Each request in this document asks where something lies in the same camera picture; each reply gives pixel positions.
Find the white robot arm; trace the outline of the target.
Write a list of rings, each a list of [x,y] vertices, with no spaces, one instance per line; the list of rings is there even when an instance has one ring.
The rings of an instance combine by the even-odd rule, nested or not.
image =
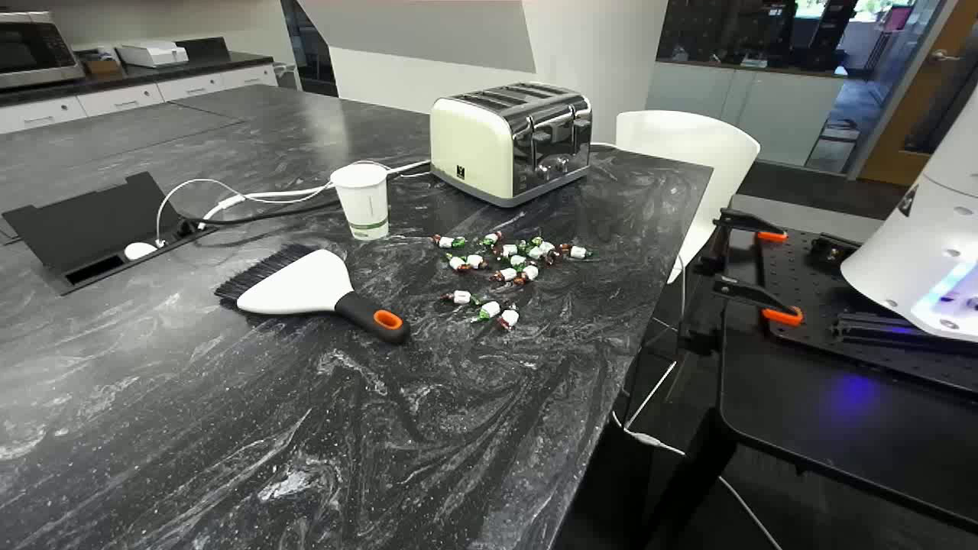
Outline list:
[[[978,92],[841,274],[930,335],[978,341]]]

